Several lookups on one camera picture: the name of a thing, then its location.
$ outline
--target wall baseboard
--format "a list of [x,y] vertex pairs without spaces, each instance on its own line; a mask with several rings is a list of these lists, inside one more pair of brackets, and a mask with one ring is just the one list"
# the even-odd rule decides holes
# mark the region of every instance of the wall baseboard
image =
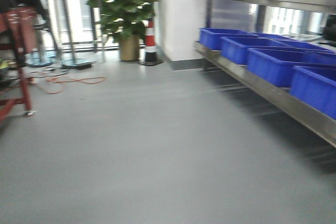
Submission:
[[202,59],[193,60],[175,60],[172,61],[162,50],[161,47],[157,46],[158,55],[163,58],[173,70],[187,70],[187,69],[197,69],[202,67]]

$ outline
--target epoxy floor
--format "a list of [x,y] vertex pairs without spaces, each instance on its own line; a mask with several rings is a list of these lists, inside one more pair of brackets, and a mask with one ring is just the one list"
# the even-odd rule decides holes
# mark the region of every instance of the epoxy floor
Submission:
[[336,149],[223,72],[69,75],[1,126],[1,224],[336,223]]

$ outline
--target traffic cone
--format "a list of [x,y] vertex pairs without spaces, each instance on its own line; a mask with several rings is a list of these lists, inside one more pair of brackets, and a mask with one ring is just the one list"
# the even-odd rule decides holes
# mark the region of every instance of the traffic cone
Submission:
[[140,60],[139,64],[145,66],[155,66],[161,64],[162,59],[158,59],[156,55],[156,45],[154,38],[154,24],[153,19],[148,20],[148,27],[146,29],[146,39],[145,39],[145,58]]

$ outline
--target plastic crate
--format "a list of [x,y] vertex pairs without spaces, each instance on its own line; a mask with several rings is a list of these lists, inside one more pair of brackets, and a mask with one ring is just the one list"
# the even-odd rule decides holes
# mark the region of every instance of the plastic crate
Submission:
[[250,49],[247,70],[277,87],[290,87],[295,72],[293,66],[321,65],[336,66],[336,58],[328,59],[308,51]]
[[221,37],[257,37],[255,34],[241,30],[201,28],[200,43],[211,50],[220,50]]
[[246,65],[249,48],[290,48],[281,42],[264,38],[222,38],[222,56],[237,64]]
[[293,40],[292,38],[277,34],[263,34],[263,33],[253,33],[253,34],[257,35],[259,38],[276,39],[276,40]]
[[297,41],[294,39],[291,40],[279,40],[282,43],[287,44],[288,46],[299,48],[299,49],[304,49],[304,50],[309,50],[309,51],[316,51],[316,52],[330,52],[334,53],[334,51],[325,49],[323,47],[319,47],[316,45],[313,45],[311,43],[303,42],[303,41]]
[[290,94],[336,119],[336,69],[294,67]]

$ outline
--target plant pot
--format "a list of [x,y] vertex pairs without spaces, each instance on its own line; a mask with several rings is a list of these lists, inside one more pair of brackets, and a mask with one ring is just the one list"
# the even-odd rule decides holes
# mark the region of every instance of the plant pot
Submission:
[[139,35],[132,35],[128,39],[120,38],[119,40],[119,56],[122,61],[139,60],[140,45]]

